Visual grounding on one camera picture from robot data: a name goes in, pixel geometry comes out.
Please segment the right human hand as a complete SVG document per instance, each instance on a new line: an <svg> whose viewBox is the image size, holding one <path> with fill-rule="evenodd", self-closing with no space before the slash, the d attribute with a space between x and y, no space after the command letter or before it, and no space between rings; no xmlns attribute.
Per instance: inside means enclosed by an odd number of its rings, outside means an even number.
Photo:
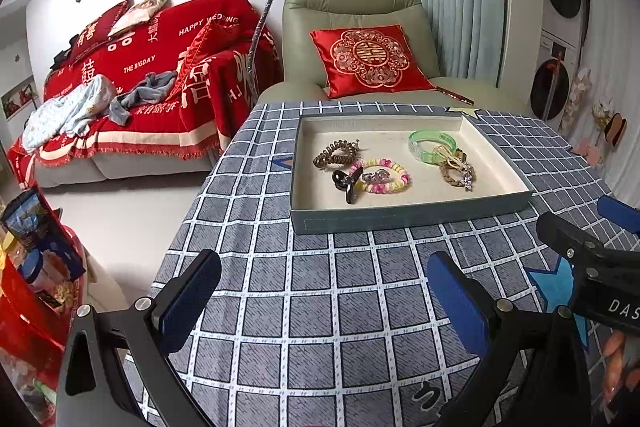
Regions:
<svg viewBox="0 0 640 427"><path fill-rule="evenodd" d="M602 352L605 358L603 398L598 426L639 425L639 338L612 332Z"/></svg>

